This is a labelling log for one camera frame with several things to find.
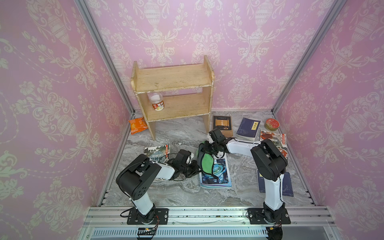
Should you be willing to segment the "grey-green illustrated Chinese book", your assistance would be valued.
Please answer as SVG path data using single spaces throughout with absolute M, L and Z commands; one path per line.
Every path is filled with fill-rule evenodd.
M 144 154 L 150 158 L 150 160 L 159 163 L 166 163 L 169 160 L 170 153 L 169 145 L 148 147 L 144 149 Z

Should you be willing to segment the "dark blue book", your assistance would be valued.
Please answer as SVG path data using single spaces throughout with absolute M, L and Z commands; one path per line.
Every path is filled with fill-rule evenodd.
M 257 170 L 257 174 L 258 174 L 259 192 L 260 193 L 265 193 L 266 192 L 265 179 L 260 174 L 259 170 Z M 289 172 L 285 172 L 285 174 L 284 174 L 284 178 L 283 178 L 283 196 L 287 196 L 287 197 L 293 197 L 294 196 L 293 186 L 292 186 L 292 182 L 291 182 L 291 175 L 290 175 Z

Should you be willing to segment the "white book blue swirl cover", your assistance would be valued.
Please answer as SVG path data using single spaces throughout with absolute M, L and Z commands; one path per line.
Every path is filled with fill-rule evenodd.
M 227 156 L 224 155 L 223 158 L 213 158 L 214 175 L 219 177 L 219 179 L 214 179 L 212 176 L 206 175 L 201 171 L 199 173 L 201 187 L 207 189 L 222 189 L 232 187 Z

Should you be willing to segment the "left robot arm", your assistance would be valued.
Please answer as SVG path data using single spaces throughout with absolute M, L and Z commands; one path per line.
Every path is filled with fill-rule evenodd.
M 156 181 L 173 181 L 181 174 L 186 178 L 197 175 L 201 167 L 192 158 L 192 153 L 186 150 L 180 150 L 175 158 L 164 163 L 141 154 L 118 174 L 116 184 L 134 205 L 127 216 L 128 224 L 153 223 L 156 219 L 156 206 L 147 191 Z

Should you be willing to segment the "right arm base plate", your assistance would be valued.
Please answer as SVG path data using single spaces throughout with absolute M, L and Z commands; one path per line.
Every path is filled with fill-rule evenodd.
M 281 207 L 276 211 L 264 208 L 249 208 L 246 212 L 246 217 L 251 225 L 289 225 L 291 219 L 288 211 Z

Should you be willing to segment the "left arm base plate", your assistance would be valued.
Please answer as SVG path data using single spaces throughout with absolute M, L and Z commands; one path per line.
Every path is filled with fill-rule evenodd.
M 154 208 L 148 214 L 143 215 L 137 209 L 129 209 L 127 225 L 167 225 L 169 209 Z

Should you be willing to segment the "green cloth with black trim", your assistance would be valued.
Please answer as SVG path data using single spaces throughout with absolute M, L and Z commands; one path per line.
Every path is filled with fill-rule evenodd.
M 214 175 L 214 158 L 210 154 L 210 147 L 211 144 L 208 141 L 204 141 L 199 144 L 197 151 L 197 163 L 203 173 L 218 180 L 219 177 Z

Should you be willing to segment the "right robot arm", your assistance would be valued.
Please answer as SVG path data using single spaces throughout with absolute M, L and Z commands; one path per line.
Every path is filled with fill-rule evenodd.
M 259 173 L 265 179 L 264 218 L 267 223 L 279 223 L 286 214 L 283 201 L 283 180 L 288 165 L 286 157 L 269 139 L 259 143 L 241 141 L 225 137 L 219 129 L 210 131 L 209 135 L 212 142 L 200 143 L 197 151 L 198 166 L 202 172 L 217 178 L 214 174 L 213 156 L 219 153 L 252 157 Z

